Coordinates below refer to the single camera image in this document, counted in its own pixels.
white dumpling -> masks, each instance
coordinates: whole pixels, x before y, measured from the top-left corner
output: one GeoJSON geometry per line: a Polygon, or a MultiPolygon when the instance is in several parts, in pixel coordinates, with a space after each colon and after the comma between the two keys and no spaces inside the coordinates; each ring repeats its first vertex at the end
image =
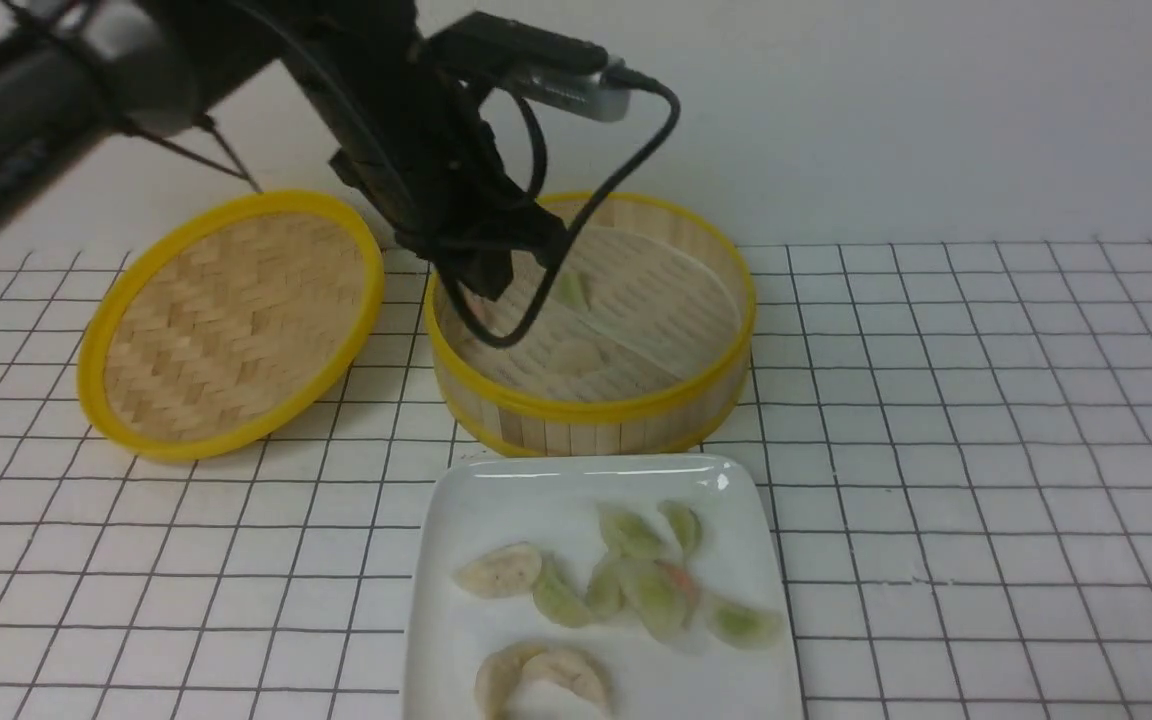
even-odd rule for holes
{"type": "Polygon", "coordinates": [[[545,650],[543,643],[518,642],[486,655],[473,679],[473,702],[486,720],[505,717],[506,703],[522,679],[522,666],[545,650]]]}
{"type": "Polygon", "coordinates": [[[522,666],[522,682],[556,684],[584,702],[591,703],[605,717],[612,717],[612,688],[602,667],[593,657],[576,647],[551,647],[522,666]]]}
{"type": "Polygon", "coordinates": [[[463,591],[485,600],[524,594],[540,575],[540,551],[531,543],[493,550],[453,575],[463,591]]]}

dumpling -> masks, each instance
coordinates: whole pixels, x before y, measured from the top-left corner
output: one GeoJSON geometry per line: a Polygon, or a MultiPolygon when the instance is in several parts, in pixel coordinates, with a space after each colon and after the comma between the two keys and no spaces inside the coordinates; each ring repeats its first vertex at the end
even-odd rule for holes
{"type": "Polygon", "coordinates": [[[541,568],[540,551],[531,543],[515,543],[493,550],[453,575],[454,582],[468,593],[495,600],[495,598],[524,594],[541,568]]]}
{"type": "Polygon", "coordinates": [[[623,560],[617,564],[626,601],[657,642],[668,643],[685,628],[687,597],[655,562],[623,560]]]}
{"type": "Polygon", "coordinates": [[[473,679],[473,702],[486,720],[503,717],[506,703],[522,679],[522,666],[545,650],[543,643],[518,642],[486,655],[473,679]]]}
{"type": "Polygon", "coordinates": [[[594,573],[589,577],[589,588],[585,589],[585,606],[594,620],[607,620],[617,612],[626,602],[621,593],[621,578],[616,574],[616,563],[621,556],[616,552],[608,551],[594,566],[594,573]]]}
{"type": "Polygon", "coordinates": [[[657,560],[664,555],[664,541],[635,511],[605,502],[598,503],[598,529],[607,548],[627,558],[657,560]]]}
{"type": "Polygon", "coordinates": [[[594,615],[567,584],[553,558],[545,558],[540,575],[531,586],[531,601],[551,623],[564,628],[584,628],[593,623],[594,615]]]}
{"type": "Polygon", "coordinates": [[[662,500],[657,509],[668,521],[673,537],[682,548],[682,559],[690,560],[696,548],[700,547],[700,518],[696,518],[696,511],[691,507],[677,500],[662,500]]]}
{"type": "Polygon", "coordinates": [[[522,666],[522,682],[548,682],[593,703],[605,717],[612,717],[612,688],[602,667],[593,657],[576,647],[553,647],[532,657],[522,666]]]}
{"type": "Polygon", "coordinates": [[[759,650],[776,643],[785,628],[778,612],[755,611],[714,594],[705,598],[708,614],[705,624],[714,637],[738,650],[759,650]]]}

black cable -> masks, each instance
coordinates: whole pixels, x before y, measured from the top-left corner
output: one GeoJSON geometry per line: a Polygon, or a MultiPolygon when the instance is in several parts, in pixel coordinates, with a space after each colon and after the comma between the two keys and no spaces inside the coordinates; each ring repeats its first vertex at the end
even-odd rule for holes
{"type": "Polygon", "coordinates": [[[456,310],[456,314],[461,316],[462,323],[465,324],[472,336],[487,347],[513,347],[526,335],[531,329],[531,325],[536,323],[536,316],[540,314],[540,309],[544,306],[545,300],[548,298],[554,281],[558,280],[558,272],[562,268],[563,260],[567,259],[567,252],[571,251],[573,242],[579,236],[581,229],[585,228],[585,223],[589,222],[589,218],[594,213],[594,210],[598,210],[598,206],[602,205],[604,200],[607,200],[607,196],[613,190],[616,190],[616,187],[626,181],[627,177],[630,177],[630,174],[638,169],[639,165],[644,164],[668,139],[673,132],[673,128],[677,127],[679,118],[682,114],[682,104],[675,92],[662,83],[626,68],[611,70],[608,79],[631,90],[639,90],[662,97],[669,104],[669,116],[660,126],[655,135],[643,143],[643,147],[637,150],[634,156],[630,156],[630,159],[626,160],[626,164],[622,164],[616,172],[605,179],[602,184],[596,188],[593,195],[590,195],[589,200],[585,200],[585,205],[581,206],[579,213],[576,213],[571,225],[567,227],[567,250],[563,251],[562,258],[559,258],[558,263],[545,270],[545,274],[540,278],[540,283],[536,286],[536,294],[532,295],[531,302],[526,305],[526,310],[522,313],[522,318],[518,320],[516,327],[502,336],[498,336],[492,331],[488,331],[482,320],[477,318],[477,314],[470,310],[470,306],[465,302],[465,294],[462,293],[461,286],[456,282],[454,275],[448,273],[439,263],[434,263],[434,270],[444,281],[444,289],[447,291],[447,300],[452,302],[452,309],[456,310]]]}
{"type": "Polygon", "coordinates": [[[531,109],[526,98],[513,91],[509,92],[509,97],[513,97],[513,104],[518,106],[522,124],[526,128],[526,142],[531,145],[531,179],[526,182],[524,202],[532,202],[540,197],[545,176],[550,174],[550,146],[545,145],[545,131],[540,129],[540,120],[536,119],[536,111],[531,109]]]}

bamboo steamer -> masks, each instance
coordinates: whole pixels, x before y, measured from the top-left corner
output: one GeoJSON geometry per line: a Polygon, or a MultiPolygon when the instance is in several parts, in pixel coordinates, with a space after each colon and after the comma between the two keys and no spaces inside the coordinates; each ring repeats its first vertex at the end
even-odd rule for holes
{"type": "MultiPolygon", "coordinates": [[[[541,200],[571,220],[588,195],[541,200]]],[[[515,283],[477,308],[515,327],[543,270],[515,255],[515,283]]],[[[749,376],[755,283],[713,225],[653,197],[612,195],[563,265],[585,304],[550,295],[518,344],[471,336],[442,283],[425,325],[452,415],[507,456],[632,455],[695,447],[732,412],[749,376]]]]}

white wall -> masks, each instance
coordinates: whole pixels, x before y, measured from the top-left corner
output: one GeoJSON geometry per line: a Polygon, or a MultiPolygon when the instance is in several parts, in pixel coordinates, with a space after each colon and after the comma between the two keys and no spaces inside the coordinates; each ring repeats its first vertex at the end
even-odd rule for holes
{"type": "MultiPolygon", "coordinates": [[[[475,6],[601,41],[682,96],[680,131],[627,183],[738,242],[1152,236],[1152,0],[422,0],[433,31],[475,6]]],[[[221,127],[268,185],[356,202],[282,69],[221,127]]],[[[550,190],[589,187],[664,116],[544,111],[550,190]]],[[[525,138],[493,103],[503,153],[525,138]]],[[[1,243],[143,245],[233,179],[112,141],[1,243]]]]}

